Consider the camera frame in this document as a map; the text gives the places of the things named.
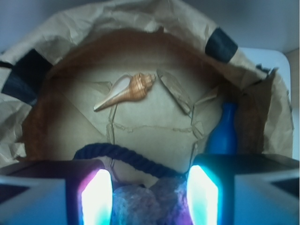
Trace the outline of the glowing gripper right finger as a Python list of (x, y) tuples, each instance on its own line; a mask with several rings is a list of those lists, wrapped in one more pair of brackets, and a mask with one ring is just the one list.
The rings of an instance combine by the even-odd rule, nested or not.
[(277, 154), (195, 157), (187, 204), (195, 225), (297, 225), (300, 163)]

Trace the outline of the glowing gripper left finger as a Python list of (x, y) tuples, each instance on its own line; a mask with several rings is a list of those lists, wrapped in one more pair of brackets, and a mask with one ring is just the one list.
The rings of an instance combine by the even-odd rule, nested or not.
[(110, 173), (98, 159), (30, 161), (0, 170), (3, 225), (108, 225)]

